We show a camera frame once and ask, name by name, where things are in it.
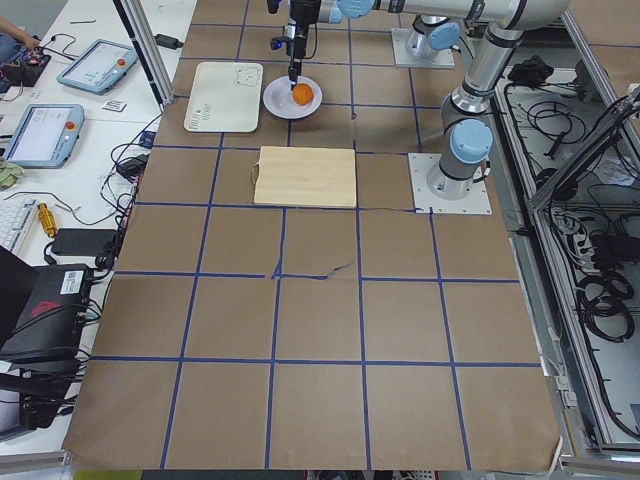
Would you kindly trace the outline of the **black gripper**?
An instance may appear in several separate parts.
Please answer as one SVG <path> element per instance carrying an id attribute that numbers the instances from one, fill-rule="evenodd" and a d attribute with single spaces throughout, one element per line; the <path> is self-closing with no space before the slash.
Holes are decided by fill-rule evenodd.
<path id="1" fill-rule="evenodd" d="M 290 57 L 288 78 L 290 89 L 293 90 L 301 75 L 301 61 L 306 56 L 306 45 L 309 27 L 318 22 L 320 0 L 291 0 L 289 6 L 289 22 L 282 28 L 279 36 L 272 37 L 270 48 L 278 50 L 286 46 Z"/>

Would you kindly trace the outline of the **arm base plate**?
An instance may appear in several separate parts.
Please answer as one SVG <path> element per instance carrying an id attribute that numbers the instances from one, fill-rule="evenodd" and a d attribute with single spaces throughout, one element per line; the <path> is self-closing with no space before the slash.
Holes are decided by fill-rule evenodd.
<path id="1" fill-rule="evenodd" d="M 453 180 L 440 169 L 440 154 L 409 153 L 414 210 L 422 214 L 491 215 L 480 167 L 466 180 Z"/>
<path id="2" fill-rule="evenodd" d="M 455 61 L 451 47 L 456 43 L 459 30 L 444 25 L 429 34 L 413 29 L 394 28 L 391 31 L 395 65 L 398 67 L 453 69 Z"/>

